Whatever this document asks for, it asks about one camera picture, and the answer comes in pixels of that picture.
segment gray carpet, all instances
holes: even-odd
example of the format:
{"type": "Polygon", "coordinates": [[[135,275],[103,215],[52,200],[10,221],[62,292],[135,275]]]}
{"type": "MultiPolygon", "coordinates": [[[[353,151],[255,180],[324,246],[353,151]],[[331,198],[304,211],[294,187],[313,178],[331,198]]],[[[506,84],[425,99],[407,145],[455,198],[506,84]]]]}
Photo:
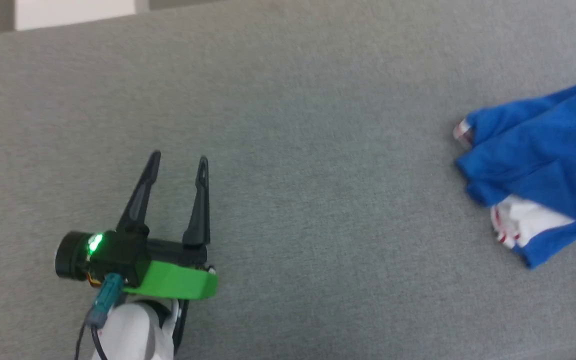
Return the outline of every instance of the gray carpet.
{"type": "MultiPolygon", "coordinates": [[[[555,359],[576,243],[536,271],[464,194],[467,112],[576,82],[576,2],[230,0],[0,35],[0,360],[67,359],[71,229],[181,239],[210,159],[217,297],[181,359],[555,359]]],[[[85,354],[90,351],[86,337],[85,354]]]]}

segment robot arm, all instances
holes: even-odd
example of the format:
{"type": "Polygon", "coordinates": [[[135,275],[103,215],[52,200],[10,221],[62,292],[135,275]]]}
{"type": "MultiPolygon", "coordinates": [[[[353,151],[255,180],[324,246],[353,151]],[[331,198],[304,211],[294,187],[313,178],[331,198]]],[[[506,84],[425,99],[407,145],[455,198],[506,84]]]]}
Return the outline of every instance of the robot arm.
{"type": "Polygon", "coordinates": [[[159,151],[150,156],[116,230],[71,231],[57,249],[57,276],[101,287],[82,325],[75,358],[89,326],[96,348],[94,360],[172,360],[181,344],[189,300],[217,292],[215,269],[206,266],[208,159],[199,160],[194,207],[178,243],[148,238],[146,210],[160,158],[159,151]]]}

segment blue towel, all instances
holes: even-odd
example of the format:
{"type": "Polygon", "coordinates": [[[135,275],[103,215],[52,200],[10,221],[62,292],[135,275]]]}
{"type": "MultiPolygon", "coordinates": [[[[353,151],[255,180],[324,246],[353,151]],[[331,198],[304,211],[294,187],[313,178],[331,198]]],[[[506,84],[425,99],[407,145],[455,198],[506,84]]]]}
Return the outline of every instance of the blue towel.
{"type": "Polygon", "coordinates": [[[473,148],[456,160],[466,191],[492,207],[510,194],[574,219],[513,250],[530,268],[576,240],[576,85],[472,112],[473,148]]]}

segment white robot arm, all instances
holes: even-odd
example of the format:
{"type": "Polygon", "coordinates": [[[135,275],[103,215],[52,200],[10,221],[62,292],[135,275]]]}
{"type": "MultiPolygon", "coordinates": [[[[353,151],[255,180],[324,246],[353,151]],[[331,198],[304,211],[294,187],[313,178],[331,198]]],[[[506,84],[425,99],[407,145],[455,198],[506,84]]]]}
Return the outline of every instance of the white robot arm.
{"type": "MultiPolygon", "coordinates": [[[[110,312],[108,320],[98,331],[98,339],[105,357],[114,360],[173,360],[176,347],[174,337],[181,341],[185,321],[179,301],[163,299],[132,299],[110,312]]],[[[104,360],[96,350],[92,360],[104,360]]]]}

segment black cable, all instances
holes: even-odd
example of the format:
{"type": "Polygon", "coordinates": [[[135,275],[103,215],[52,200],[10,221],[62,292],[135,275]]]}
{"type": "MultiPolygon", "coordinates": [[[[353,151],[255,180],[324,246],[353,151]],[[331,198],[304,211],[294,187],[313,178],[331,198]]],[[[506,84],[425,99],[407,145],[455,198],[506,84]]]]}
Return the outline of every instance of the black cable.
{"type": "Polygon", "coordinates": [[[184,327],[186,326],[186,316],[188,316],[188,305],[189,300],[178,300],[179,308],[181,308],[181,317],[174,324],[174,331],[172,333],[172,343],[174,348],[174,354],[179,350],[181,345],[181,339],[184,337],[184,327]]]}
{"type": "Polygon", "coordinates": [[[104,353],[104,349],[101,347],[101,342],[99,341],[98,328],[96,326],[90,326],[90,333],[92,333],[92,342],[94,343],[94,349],[96,350],[97,355],[99,355],[99,359],[108,360],[104,353]]]}
{"type": "Polygon", "coordinates": [[[79,337],[77,338],[77,344],[75,345],[75,360],[80,358],[80,346],[82,346],[82,338],[84,337],[84,329],[86,329],[86,321],[81,323],[81,328],[79,329],[79,337]]]}

